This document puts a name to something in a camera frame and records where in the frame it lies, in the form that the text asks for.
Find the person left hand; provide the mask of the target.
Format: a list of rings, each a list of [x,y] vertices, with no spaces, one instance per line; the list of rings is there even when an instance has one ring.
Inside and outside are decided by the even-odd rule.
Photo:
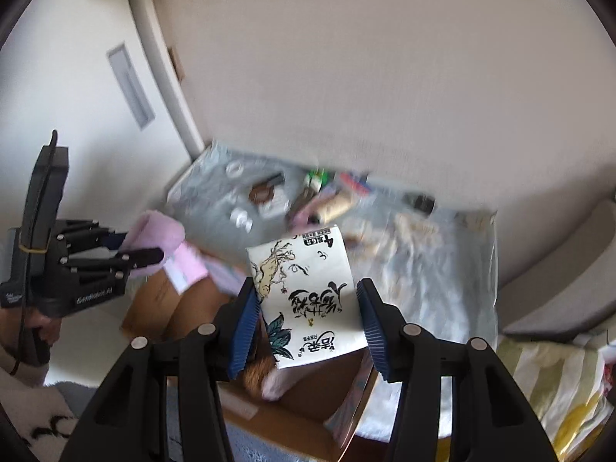
[[[19,363],[42,367],[50,360],[50,348],[60,338],[62,321],[36,308],[1,309],[1,346]]]

